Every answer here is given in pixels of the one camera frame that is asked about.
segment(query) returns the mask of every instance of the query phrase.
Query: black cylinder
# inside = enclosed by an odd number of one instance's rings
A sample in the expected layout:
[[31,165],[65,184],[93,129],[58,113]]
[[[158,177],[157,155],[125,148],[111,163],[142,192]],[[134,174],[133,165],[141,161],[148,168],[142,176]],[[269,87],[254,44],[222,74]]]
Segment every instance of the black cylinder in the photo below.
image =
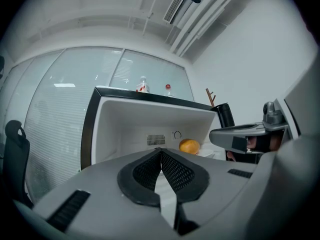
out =
[[235,126],[235,121],[228,103],[223,103],[218,106],[215,106],[211,110],[216,111],[218,113],[221,128]]

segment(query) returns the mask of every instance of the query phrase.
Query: ceiling light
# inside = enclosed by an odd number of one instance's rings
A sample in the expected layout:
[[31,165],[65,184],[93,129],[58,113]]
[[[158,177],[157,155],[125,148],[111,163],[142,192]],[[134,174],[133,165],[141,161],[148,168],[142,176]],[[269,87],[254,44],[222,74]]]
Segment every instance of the ceiling light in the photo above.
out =
[[55,87],[76,87],[73,83],[54,83]]

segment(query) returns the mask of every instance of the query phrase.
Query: air vent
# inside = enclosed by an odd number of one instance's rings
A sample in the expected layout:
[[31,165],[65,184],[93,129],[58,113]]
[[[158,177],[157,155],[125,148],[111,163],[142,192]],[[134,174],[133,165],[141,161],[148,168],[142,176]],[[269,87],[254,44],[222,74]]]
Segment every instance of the air vent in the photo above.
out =
[[64,232],[72,220],[76,217],[81,207],[89,198],[90,193],[83,190],[76,190],[53,214],[48,223],[57,230]]
[[251,175],[253,174],[252,172],[249,171],[244,171],[244,170],[238,170],[238,169],[230,169],[228,173],[237,175],[240,177],[248,178],[250,179]]
[[159,146],[159,145],[165,145],[165,135],[163,134],[149,134],[147,136],[147,145],[148,146]]
[[183,1],[184,0],[172,0],[169,8],[166,10],[166,13],[163,17],[163,20],[165,22],[171,23]]

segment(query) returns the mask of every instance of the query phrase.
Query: glass window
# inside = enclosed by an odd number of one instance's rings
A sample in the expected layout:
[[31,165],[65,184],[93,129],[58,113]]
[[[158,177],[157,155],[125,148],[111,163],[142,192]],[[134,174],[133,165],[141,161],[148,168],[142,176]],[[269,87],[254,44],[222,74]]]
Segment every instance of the glass window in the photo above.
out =
[[171,86],[174,97],[194,101],[183,67],[143,53],[126,50],[112,77],[110,87],[135,91],[140,77],[145,76],[151,94],[166,95]]
[[[10,120],[18,120],[22,123],[22,127],[24,127],[28,108],[35,91],[41,79],[60,53],[61,51],[55,51],[38,56],[24,71],[9,102],[4,126],[6,126]],[[6,136],[3,129],[3,141],[5,139]]]
[[30,141],[26,183],[33,202],[80,171],[81,138],[95,86],[105,86],[121,49],[64,51],[32,98],[25,133]]
[[31,61],[32,59],[28,59],[12,68],[9,75],[4,80],[3,87],[0,91],[0,141],[2,143],[5,141],[5,138],[1,136],[1,133],[4,132],[5,129],[5,117],[9,102],[21,76],[30,65]]

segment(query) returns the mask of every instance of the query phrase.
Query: wooden coat rack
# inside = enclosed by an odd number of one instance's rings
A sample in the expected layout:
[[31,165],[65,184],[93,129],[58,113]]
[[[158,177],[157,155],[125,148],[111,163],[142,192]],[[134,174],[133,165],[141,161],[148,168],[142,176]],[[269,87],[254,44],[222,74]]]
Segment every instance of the wooden coat rack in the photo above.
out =
[[210,92],[208,88],[206,88],[205,91],[206,91],[206,94],[208,94],[208,97],[209,97],[211,106],[214,108],[214,107],[215,107],[214,101],[215,101],[216,95],[214,95],[213,98],[212,98],[211,95],[212,95],[214,92],[213,92],[213,91]]

